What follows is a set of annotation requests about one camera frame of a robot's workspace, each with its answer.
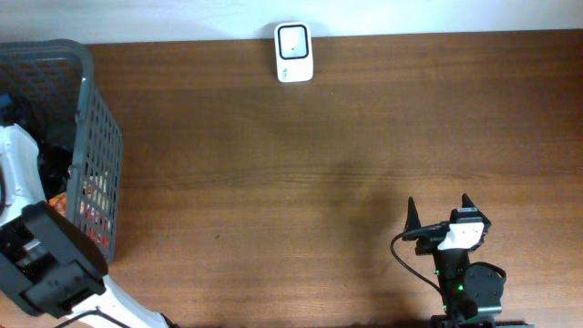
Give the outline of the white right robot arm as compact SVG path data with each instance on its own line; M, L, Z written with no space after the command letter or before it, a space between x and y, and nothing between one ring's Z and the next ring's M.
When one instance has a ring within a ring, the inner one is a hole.
M471 262L469 254L484 242L491 220L467 194L461 206L452 209L448 220L422 225L412 198L407 201L404 230L390 243L394 258L412 275L434 288L443 303L444 313L429 320L431 327L527 327L521 321L499 322L502 312L506 272L488 262ZM430 255L437 282L432 282L405 263L394 249L398 240L413 241L417 256Z

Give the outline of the yellow snack bag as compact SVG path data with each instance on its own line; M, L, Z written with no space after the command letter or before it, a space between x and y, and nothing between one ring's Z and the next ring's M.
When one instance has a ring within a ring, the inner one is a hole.
M99 247L110 248L111 222L107 215L110 213L110 200L107 198L107 172L105 175L91 175L83 183L79 213L86 221L83 228L85 234Z

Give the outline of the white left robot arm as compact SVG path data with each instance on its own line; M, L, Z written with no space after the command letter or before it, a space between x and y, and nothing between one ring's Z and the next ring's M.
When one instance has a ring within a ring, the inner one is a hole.
M61 326L170 327L125 293L101 251L48 204L38 146L20 126L1 129L1 291L31 316Z

